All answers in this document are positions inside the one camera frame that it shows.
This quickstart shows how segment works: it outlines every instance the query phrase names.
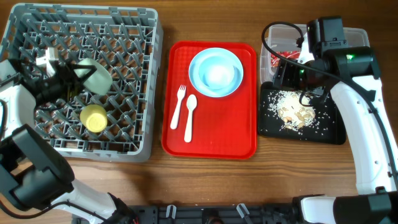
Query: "light blue plate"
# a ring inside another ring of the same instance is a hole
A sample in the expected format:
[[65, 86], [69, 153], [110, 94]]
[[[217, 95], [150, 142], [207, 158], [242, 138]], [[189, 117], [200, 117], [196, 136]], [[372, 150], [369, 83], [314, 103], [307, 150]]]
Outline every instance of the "light blue plate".
[[[221, 48], [199, 52], [192, 59], [188, 72], [193, 87], [201, 94], [214, 98], [233, 93], [243, 80], [241, 61], [234, 53]], [[220, 76], [209, 78], [208, 74], [215, 72], [220, 73]]]

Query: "dish rack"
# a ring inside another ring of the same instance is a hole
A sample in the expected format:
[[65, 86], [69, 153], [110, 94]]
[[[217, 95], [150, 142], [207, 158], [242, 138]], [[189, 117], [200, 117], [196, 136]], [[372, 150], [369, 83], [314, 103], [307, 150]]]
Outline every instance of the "dish rack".
[[[52, 112], [35, 111], [35, 130], [61, 155], [98, 161], [144, 162], [150, 157], [154, 97], [163, 30], [154, 9], [136, 7], [16, 4], [0, 46], [0, 58], [25, 62], [32, 78], [42, 71], [28, 66], [47, 47], [60, 63], [92, 58], [111, 74], [106, 95], [85, 90], [71, 102], [57, 100]], [[107, 111], [108, 125], [88, 131], [79, 119], [87, 105]]]

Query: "plastic fork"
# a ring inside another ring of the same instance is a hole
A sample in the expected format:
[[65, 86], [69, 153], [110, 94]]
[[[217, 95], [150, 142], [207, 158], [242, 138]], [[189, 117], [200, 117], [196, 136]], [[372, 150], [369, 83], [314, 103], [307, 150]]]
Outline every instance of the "plastic fork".
[[185, 92], [187, 90], [187, 87], [185, 85], [180, 85], [180, 88], [178, 89], [177, 92], [177, 105], [175, 106], [172, 122], [170, 123], [170, 128], [171, 129], [176, 129], [178, 125], [178, 118], [180, 117], [180, 109], [181, 109], [181, 102], [182, 99], [184, 99]]

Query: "wood grain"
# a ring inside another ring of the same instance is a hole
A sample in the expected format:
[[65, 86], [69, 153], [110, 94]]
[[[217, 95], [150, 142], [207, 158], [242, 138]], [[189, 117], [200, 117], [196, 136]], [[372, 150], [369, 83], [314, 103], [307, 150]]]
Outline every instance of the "wood grain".
[[[0, 0], [1, 30], [15, 3]], [[81, 4], [74, 0], [58, 3]], [[166, 154], [160, 143], [165, 77], [169, 49], [179, 40], [245, 42], [259, 56], [260, 34], [268, 23], [304, 24], [320, 16], [341, 15], [345, 27], [368, 32], [382, 70], [386, 110], [393, 131], [398, 133], [397, 1], [98, 0], [84, 4], [152, 7], [158, 11], [164, 29], [151, 159], [143, 164], [68, 160], [77, 179], [96, 190], [111, 192], [129, 205], [232, 205], [288, 202], [294, 196], [306, 194], [356, 194], [354, 161], [348, 142], [332, 146], [259, 136], [257, 152], [246, 161], [187, 159]], [[0, 223], [66, 224], [70, 220], [70, 214], [56, 210], [35, 220], [15, 220], [0, 212]]]

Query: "plastic spoon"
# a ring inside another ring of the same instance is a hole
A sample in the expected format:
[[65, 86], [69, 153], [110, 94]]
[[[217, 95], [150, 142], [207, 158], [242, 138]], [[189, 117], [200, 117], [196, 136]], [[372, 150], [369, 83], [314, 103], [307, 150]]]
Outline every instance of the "plastic spoon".
[[198, 101], [194, 94], [191, 94], [187, 99], [188, 119], [187, 127], [185, 128], [184, 141], [191, 142], [192, 140], [192, 113], [197, 107]]

